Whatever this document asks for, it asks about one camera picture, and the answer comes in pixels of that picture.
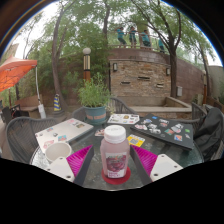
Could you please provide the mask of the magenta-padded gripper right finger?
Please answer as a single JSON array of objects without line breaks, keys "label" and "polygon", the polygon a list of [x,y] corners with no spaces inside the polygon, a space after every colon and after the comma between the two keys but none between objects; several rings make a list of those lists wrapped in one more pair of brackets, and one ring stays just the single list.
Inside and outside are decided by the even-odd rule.
[{"label": "magenta-padded gripper right finger", "polygon": [[135,145],[131,146],[130,155],[144,185],[164,178],[182,169],[182,166],[167,155],[155,155],[154,153]]}]

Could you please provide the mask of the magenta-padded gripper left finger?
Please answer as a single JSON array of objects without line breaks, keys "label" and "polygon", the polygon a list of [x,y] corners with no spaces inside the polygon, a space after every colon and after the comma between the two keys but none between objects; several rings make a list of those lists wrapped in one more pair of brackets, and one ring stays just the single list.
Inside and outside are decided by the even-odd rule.
[{"label": "magenta-padded gripper left finger", "polygon": [[92,145],[89,145],[67,158],[58,157],[46,170],[67,181],[82,186],[93,156],[94,148]]}]

